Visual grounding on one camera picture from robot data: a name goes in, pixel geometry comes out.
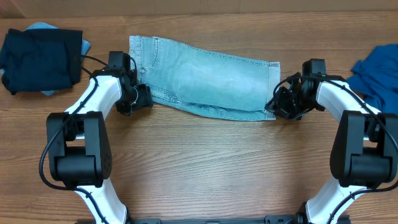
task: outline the light blue jeans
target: light blue jeans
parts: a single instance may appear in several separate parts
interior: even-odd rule
[[[264,109],[279,62],[212,52],[160,37],[130,36],[130,56],[153,101],[210,118],[273,120]]]

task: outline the dark navy cloth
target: dark navy cloth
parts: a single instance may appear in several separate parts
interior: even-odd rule
[[[0,51],[3,85],[18,91],[71,88],[80,81],[82,31],[9,29]]]
[[[30,25],[26,30],[31,30],[31,29],[58,29],[58,27],[51,26],[50,24],[46,24],[45,22],[36,22],[35,24]],[[86,55],[87,51],[90,49],[91,44],[87,40],[83,40],[81,43],[81,54]],[[47,96],[52,95],[55,93],[56,90],[47,90],[47,91],[42,91],[42,93],[46,94]]]
[[[384,113],[398,114],[398,44],[377,46],[351,69],[349,87],[363,93],[365,102]]]

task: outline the wood grain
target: wood grain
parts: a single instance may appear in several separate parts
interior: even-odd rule
[[[2,0],[26,18],[219,14],[253,12],[389,11],[395,0]]]
[[[310,58],[348,77],[376,45],[398,41],[398,12],[270,13],[197,16],[2,19],[8,28],[37,21],[83,30],[89,55],[107,61],[129,49],[129,35],[166,37],[227,54],[280,61],[282,78]],[[89,70],[99,64],[84,61]],[[0,223],[73,223],[92,218],[74,193],[49,189],[37,167],[49,113],[72,105],[88,76],[47,97],[0,88]],[[106,120],[111,179],[134,218],[234,218],[294,213],[329,178],[337,123],[328,113],[303,120],[233,122],[162,105]],[[397,192],[366,195],[347,211],[354,223],[395,223]]]
[[[25,18],[25,15],[12,0],[1,0],[0,18]]]

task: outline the wooden table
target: wooden table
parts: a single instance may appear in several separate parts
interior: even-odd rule
[[[156,35],[207,50],[280,61],[282,77],[310,58],[329,74],[349,77],[376,45],[398,42],[398,12],[318,12],[202,16],[1,19],[23,30],[37,21],[83,30],[88,55],[108,61],[128,52],[129,35]],[[101,65],[84,60],[89,70]],[[53,96],[0,87],[0,223],[73,223],[91,219],[73,192],[45,186],[38,175],[45,120],[85,90],[88,76]],[[311,112],[301,121],[234,122],[155,105],[125,117],[112,110],[106,127],[111,179],[134,218],[234,218],[294,213],[330,176],[337,122]],[[354,223],[396,223],[398,191],[365,195],[348,210]]]

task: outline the jeans seam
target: jeans seam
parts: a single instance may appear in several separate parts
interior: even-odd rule
[[[145,70],[142,69],[142,37],[141,36],[130,36],[130,56],[132,56],[137,63],[137,70],[139,72],[139,82],[142,81],[142,75],[145,75]]]
[[[151,61],[151,63],[149,65],[143,66],[142,69],[147,70],[147,69],[150,69],[150,68],[152,68],[154,66],[154,64],[155,64],[155,62],[157,60],[157,49],[158,49],[158,43],[157,42],[158,42],[158,39],[155,38],[154,58],[152,59],[152,61]]]
[[[153,96],[159,97],[160,99],[167,100],[167,101],[169,101],[169,102],[171,102],[171,103],[179,103],[179,104],[185,105],[185,106],[194,106],[194,107],[196,107],[196,108],[198,108],[198,109],[200,109],[200,110],[206,111],[206,112],[211,113],[211,114],[214,114],[214,115],[216,115],[216,116],[219,116],[220,118],[232,119],[232,120],[236,119],[236,118],[234,118],[234,117],[224,116],[224,115],[217,114],[217,113],[214,113],[214,112],[212,112],[212,111],[206,110],[206,109],[204,109],[204,108],[201,108],[201,107],[197,106],[197,105],[194,104],[194,103],[187,103],[187,102],[178,100],[178,97],[176,96],[175,93],[171,93],[171,92],[169,92],[169,91],[167,91],[167,90],[165,90],[165,89],[163,89],[163,88],[160,88],[160,87],[157,87],[157,86],[152,86],[152,85],[148,85],[148,86],[149,86],[149,88],[156,88],[156,89],[158,89],[158,90],[162,90],[164,93],[166,93],[166,94],[172,96],[172,97],[170,97],[170,98],[165,98],[165,97],[156,95],[154,92],[152,92],[152,95],[153,95]],[[253,119],[242,119],[242,118],[240,118],[239,120],[241,120],[241,121],[256,121],[256,119],[254,119],[254,118],[253,118]]]
[[[263,65],[263,66],[266,66],[266,65],[267,65],[266,63],[253,62],[252,60],[244,60],[244,59],[241,59],[241,58],[229,57],[229,56],[227,56],[227,55],[222,55],[222,54],[224,54],[224,53],[220,53],[220,52],[212,52],[212,51],[208,51],[208,50],[199,49],[199,48],[197,48],[197,47],[193,47],[193,46],[191,46],[191,45],[184,44],[184,43],[178,42],[178,41],[176,41],[176,40],[171,40],[171,41],[172,41],[172,42],[176,42],[176,43],[181,44],[181,45],[184,45],[184,46],[189,47],[189,48],[191,48],[191,49],[197,50],[197,51],[199,51],[199,52],[203,52],[203,53],[205,53],[205,54],[213,55],[213,56],[216,56],[216,57],[228,58],[228,59],[232,59],[232,60],[238,60],[238,61],[241,61],[241,62],[251,63],[251,64],[254,64],[254,65]]]
[[[271,67],[271,64],[269,65],[269,79],[268,79],[268,87],[267,87],[267,89],[268,89],[268,91],[270,91],[270,85],[271,85],[271,80],[272,80],[272,69],[271,69],[272,67]],[[267,94],[267,100],[266,100],[266,103],[268,103],[268,101],[269,101],[269,93]]]

